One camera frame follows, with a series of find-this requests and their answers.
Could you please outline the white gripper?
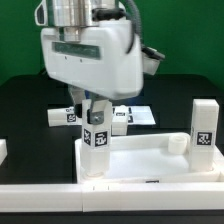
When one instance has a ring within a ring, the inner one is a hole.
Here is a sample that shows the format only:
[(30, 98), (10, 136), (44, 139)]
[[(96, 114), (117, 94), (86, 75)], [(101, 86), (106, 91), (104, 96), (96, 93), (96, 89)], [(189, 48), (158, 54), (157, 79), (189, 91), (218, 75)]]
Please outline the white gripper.
[(84, 90), (92, 92), (87, 110), (92, 125), (104, 123), (107, 98), (137, 96), (143, 88), (143, 75), (153, 75), (165, 59), (143, 44), (134, 0), (41, 0), (35, 22), (42, 28), (47, 73), (69, 84), (78, 118), (86, 99)]

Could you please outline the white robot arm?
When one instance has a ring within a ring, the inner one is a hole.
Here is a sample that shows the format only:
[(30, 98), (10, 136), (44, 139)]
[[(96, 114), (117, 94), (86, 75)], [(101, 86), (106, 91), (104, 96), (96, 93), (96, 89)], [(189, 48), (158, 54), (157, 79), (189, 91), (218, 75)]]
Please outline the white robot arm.
[(134, 0), (41, 0), (35, 22), (48, 75), (70, 86), (76, 104), (90, 94), (93, 125), (106, 120), (100, 102), (137, 96), (165, 59), (143, 43)]

